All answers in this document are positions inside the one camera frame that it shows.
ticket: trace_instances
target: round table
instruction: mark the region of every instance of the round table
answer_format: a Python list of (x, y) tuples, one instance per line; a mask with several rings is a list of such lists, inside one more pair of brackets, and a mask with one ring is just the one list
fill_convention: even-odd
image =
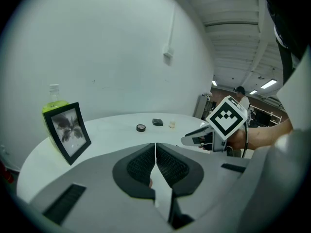
[[(164, 125), (154, 126), (152, 124), (153, 118), (161, 119)], [(169, 127), (172, 120), (176, 122), (174, 129)], [(142, 133), (136, 131), (138, 124), (144, 124), (146, 131)], [(49, 138), (43, 140), (30, 153), (21, 168), (17, 182), (17, 196), (29, 203), (46, 185), (82, 161), (140, 144), (169, 143), (208, 153), (208, 151), (197, 147), (183, 146), (180, 141), (185, 134), (206, 124), (206, 122), (195, 117), (166, 113), (129, 114), (85, 122), (92, 144), (70, 166), (61, 153), (53, 147)], [(156, 196), (155, 204), (162, 215), (167, 218), (171, 189), (157, 165), (151, 173), (151, 179), (153, 180), (152, 189), (155, 190)]]

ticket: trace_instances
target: white sleeve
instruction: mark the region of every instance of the white sleeve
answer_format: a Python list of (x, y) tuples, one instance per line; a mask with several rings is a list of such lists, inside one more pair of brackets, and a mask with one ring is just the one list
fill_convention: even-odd
[(249, 101), (248, 101), (248, 98), (247, 97), (243, 97), (240, 101), (240, 105), (242, 105), (245, 110), (248, 110), (248, 107), (249, 107)]

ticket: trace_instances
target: clear plastic bottle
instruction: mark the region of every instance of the clear plastic bottle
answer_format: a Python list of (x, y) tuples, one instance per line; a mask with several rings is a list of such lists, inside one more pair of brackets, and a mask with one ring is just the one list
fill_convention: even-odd
[(43, 113), (57, 109), (57, 108), (60, 108), (62, 106), (68, 105), (68, 104), (69, 103), (67, 101), (60, 99), (59, 85), (58, 84), (50, 84), (50, 102), (47, 103), (46, 105), (44, 105), (42, 108), (42, 119), (43, 119), (43, 123), (44, 123), (45, 129), (46, 129), (46, 132), (50, 138), (50, 141), (57, 150), (58, 150), (58, 147), (55, 144), (55, 142), (54, 142), (54, 140), (50, 134), (50, 131), (46, 125), (45, 119), (43, 117)]

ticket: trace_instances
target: white ceiling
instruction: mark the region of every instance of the white ceiling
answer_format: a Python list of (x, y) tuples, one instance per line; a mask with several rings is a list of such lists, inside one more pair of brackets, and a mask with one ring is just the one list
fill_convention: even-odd
[[(214, 80), (231, 89), (258, 90), (261, 99), (283, 85), (282, 62), (266, 0), (189, 0), (215, 47)], [(261, 89), (276, 79), (277, 83)]]

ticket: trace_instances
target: small beige object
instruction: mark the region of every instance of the small beige object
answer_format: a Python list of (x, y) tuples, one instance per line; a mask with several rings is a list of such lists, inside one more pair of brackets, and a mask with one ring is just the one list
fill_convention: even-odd
[(174, 129), (175, 128), (175, 121), (170, 121), (169, 127)]

